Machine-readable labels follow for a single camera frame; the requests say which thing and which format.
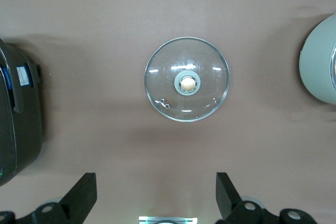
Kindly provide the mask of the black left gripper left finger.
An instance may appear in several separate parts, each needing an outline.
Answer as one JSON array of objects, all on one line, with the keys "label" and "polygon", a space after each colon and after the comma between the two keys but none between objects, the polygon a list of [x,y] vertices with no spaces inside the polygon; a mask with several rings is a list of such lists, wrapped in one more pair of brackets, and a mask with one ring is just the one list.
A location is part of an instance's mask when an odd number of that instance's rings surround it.
[{"label": "black left gripper left finger", "polygon": [[16,218],[1,212],[1,223],[83,223],[97,201],[95,173],[85,173],[59,202],[49,202],[30,214]]}]

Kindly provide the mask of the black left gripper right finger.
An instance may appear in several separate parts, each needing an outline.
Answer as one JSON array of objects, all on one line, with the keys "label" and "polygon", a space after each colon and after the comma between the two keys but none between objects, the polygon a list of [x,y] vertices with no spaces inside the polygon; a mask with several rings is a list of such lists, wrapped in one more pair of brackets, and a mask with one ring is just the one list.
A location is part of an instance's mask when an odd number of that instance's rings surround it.
[{"label": "black left gripper right finger", "polygon": [[217,223],[316,223],[299,209],[286,208],[276,216],[251,200],[243,200],[225,172],[216,173],[216,202],[222,217]]}]

